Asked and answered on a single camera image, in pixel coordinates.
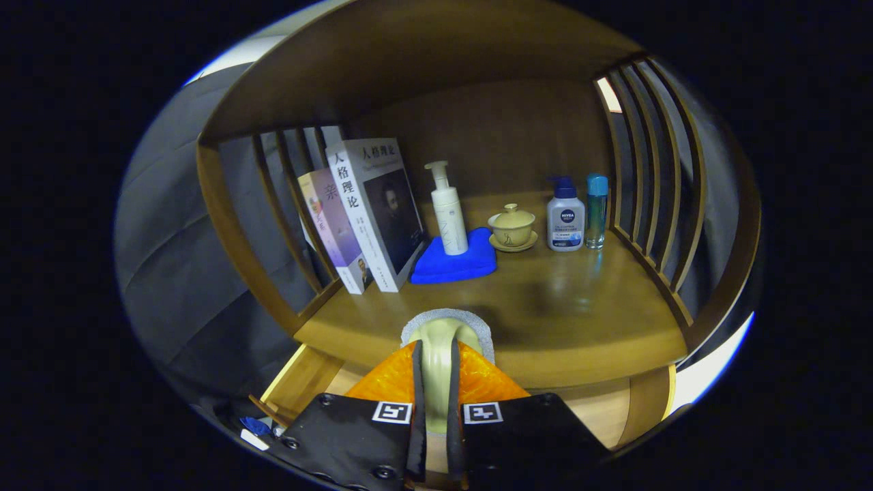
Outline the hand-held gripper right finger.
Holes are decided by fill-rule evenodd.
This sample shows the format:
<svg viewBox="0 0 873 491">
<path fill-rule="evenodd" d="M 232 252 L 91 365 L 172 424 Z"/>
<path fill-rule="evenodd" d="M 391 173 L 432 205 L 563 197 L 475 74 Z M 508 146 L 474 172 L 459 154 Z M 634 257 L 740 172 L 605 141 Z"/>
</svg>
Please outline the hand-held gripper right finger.
<svg viewBox="0 0 873 491">
<path fill-rule="evenodd" d="M 531 395 L 452 343 L 447 466 L 467 490 L 567 490 L 613 453 L 558 394 Z"/>
</svg>

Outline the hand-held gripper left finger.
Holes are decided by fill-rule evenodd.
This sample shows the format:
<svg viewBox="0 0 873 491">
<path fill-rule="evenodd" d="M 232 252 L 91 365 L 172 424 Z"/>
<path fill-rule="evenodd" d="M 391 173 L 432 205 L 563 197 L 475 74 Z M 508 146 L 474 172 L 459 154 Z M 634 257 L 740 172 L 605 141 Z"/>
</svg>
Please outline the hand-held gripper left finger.
<svg viewBox="0 0 873 491">
<path fill-rule="evenodd" d="M 411 342 L 345 395 L 315 395 L 267 453 L 338 487 L 413 489 L 426 476 L 422 358 Z"/>
</svg>

